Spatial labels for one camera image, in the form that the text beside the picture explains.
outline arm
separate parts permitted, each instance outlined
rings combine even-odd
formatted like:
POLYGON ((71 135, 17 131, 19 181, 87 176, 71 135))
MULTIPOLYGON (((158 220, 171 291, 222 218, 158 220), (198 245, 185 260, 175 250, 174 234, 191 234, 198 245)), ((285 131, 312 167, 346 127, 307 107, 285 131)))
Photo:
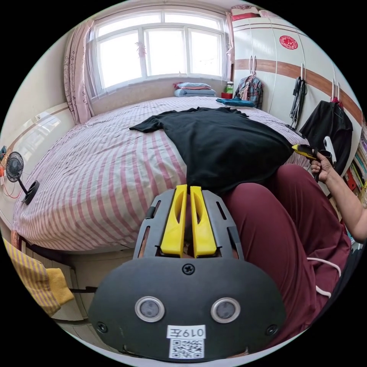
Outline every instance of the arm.
POLYGON ((367 238, 367 209, 334 169, 328 174, 325 184, 335 199, 348 231, 357 242, 367 238))
POLYGON ((358 198, 337 174, 327 158, 320 153, 317 157, 320 162, 312 162, 312 173, 320 174, 319 180, 327 186, 334 197, 349 233, 357 242, 363 242, 367 238, 367 209, 362 207, 358 198))

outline bed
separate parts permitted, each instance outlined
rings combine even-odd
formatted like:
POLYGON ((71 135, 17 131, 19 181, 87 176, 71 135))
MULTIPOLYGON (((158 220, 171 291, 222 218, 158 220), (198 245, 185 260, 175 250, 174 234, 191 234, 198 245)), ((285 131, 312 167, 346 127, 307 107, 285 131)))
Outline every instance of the bed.
MULTIPOLYGON (((15 204, 13 229, 31 244, 62 251, 134 247, 145 213, 155 196, 185 183, 186 166, 163 131, 129 130, 169 110, 222 106, 211 97, 163 98, 93 117, 68 131, 32 171, 40 188, 29 206, 15 204)), ((307 144, 285 123, 263 111, 238 108, 253 120, 307 144)), ((307 160, 288 160, 303 167, 307 160)))

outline window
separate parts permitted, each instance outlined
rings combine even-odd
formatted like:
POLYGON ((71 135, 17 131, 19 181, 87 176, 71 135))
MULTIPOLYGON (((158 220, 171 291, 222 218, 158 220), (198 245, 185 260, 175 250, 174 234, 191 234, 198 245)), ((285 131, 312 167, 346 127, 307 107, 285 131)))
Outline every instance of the window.
POLYGON ((136 52, 138 32, 123 34, 99 46, 100 75, 105 88, 141 78, 139 55, 136 52))
POLYGON ((192 73, 220 75, 220 37, 200 31, 190 31, 192 73))
POLYGON ((170 76, 222 78, 224 19, 216 13, 163 10, 96 22, 87 57, 91 98, 170 76))
POLYGON ((147 74, 186 73, 184 32, 171 29, 145 31, 147 74))

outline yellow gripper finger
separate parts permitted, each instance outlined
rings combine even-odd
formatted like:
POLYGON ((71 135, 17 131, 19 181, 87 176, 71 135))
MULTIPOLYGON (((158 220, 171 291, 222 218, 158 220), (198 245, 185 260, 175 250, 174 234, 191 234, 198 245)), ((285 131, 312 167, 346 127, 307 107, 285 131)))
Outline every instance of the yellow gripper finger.
POLYGON ((217 251, 217 246, 201 187, 191 186, 190 197, 194 257, 214 255, 217 251))
POLYGON ((182 257, 184 251, 186 203, 187 185, 178 185, 172 200, 161 243, 161 251, 166 255, 182 257))

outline gray gripper frame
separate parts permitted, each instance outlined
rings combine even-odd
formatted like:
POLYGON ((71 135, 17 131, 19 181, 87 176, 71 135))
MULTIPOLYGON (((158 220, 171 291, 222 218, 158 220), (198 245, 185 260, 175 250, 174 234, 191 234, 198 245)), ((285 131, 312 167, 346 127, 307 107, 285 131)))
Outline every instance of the gray gripper frame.
MULTIPOLYGON (((137 259, 139 256, 145 233, 148 228, 149 234, 146 237, 143 257, 156 256, 157 250, 162 242, 174 195, 175 189, 170 189, 158 195, 154 199, 141 224, 136 241, 133 256, 134 259, 137 259)), ((233 258, 232 249, 234 248, 237 251, 239 259, 244 260, 244 254, 236 224, 223 200, 208 190, 203 190, 202 195, 214 235, 214 240, 217 248, 220 250, 221 257, 233 258)))

